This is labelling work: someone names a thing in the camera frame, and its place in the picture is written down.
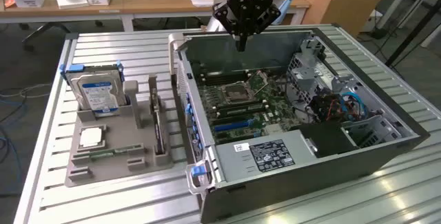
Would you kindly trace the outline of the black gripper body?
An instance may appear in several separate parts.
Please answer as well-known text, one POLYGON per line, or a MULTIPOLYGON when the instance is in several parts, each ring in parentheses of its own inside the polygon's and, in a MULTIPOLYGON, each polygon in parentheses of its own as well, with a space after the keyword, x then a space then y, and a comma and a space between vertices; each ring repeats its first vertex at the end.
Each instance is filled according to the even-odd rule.
POLYGON ((228 18, 225 30, 232 35, 260 33, 276 18, 272 0, 227 0, 228 18))

